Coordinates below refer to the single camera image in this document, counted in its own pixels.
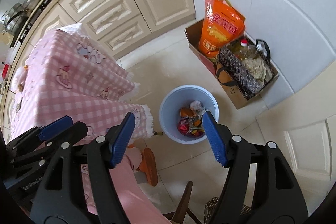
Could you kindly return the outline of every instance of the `cardboard box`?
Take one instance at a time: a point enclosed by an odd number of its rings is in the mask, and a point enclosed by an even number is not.
[[[208,58],[206,58],[199,50],[198,50],[198,43],[201,39],[202,34],[202,26],[203,26],[203,20],[200,20],[193,25],[187,27],[185,29],[185,35],[189,41],[189,48],[191,51],[198,57],[198,59],[208,68],[208,70],[216,77],[216,72],[219,68],[221,68],[221,64],[218,62],[216,65],[212,63]],[[272,71],[274,72],[273,77],[271,81],[269,81],[262,89],[261,91],[256,94],[253,98],[247,100],[241,90],[238,86],[225,86],[222,85],[222,88],[225,90],[226,94],[229,96],[232,103],[235,105],[236,109],[242,108],[246,106],[249,102],[253,101],[254,98],[256,98],[261,92],[265,90],[266,87],[268,87],[272,82],[274,82],[278,78],[278,71],[272,66]],[[225,72],[222,71],[218,75],[218,80],[220,83],[227,83],[232,81],[233,79],[231,76]]]

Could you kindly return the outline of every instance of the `orange bag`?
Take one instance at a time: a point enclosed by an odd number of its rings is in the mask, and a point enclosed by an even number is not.
[[[208,1],[199,50],[216,62],[219,49],[244,32],[244,20],[241,14],[224,4],[223,0]]]

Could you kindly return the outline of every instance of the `orange slipper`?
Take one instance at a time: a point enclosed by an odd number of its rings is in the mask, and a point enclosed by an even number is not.
[[[153,151],[145,148],[142,153],[142,161],[139,166],[140,171],[146,173],[148,184],[156,186],[159,182],[158,171],[156,169],[155,157]]]

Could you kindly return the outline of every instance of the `bag handle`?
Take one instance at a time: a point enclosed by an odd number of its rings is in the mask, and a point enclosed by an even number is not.
[[[221,67],[219,68],[219,70],[216,72],[216,78],[218,80],[218,82],[220,82],[222,85],[224,86],[235,86],[237,85],[237,81],[229,81],[229,82],[226,82],[226,83],[222,83],[220,80],[219,80],[219,75],[221,74],[222,71],[225,71],[225,70],[228,70],[228,68],[226,67]]]
[[[269,47],[268,47],[266,41],[265,41],[265,40],[262,40],[262,39],[257,39],[257,40],[255,41],[255,46],[257,47],[258,43],[260,43],[260,42],[263,42],[264,45],[265,45],[265,50],[266,50],[266,53],[267,53],[267,55],[266,55],[266,60],[269,62],[270,59],[271,59],[271,52],[270,52],[270,50],[269,50]]]

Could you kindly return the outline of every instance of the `trash can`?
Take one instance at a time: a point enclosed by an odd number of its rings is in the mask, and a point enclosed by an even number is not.
[[[216,99],[206,89],[197,85],[182,85],[171,92],[163,99],[160,111],[159,120],[162,131],[172,140],[183,144],[194,144],[201,142],[207,138],[206,134],[191,138],[182,135],[177,125],[179,123],[180,108],[188,106],[192,101],[198,100],[202,105],[211,112],[215,120],[218,122],[219,109]]]

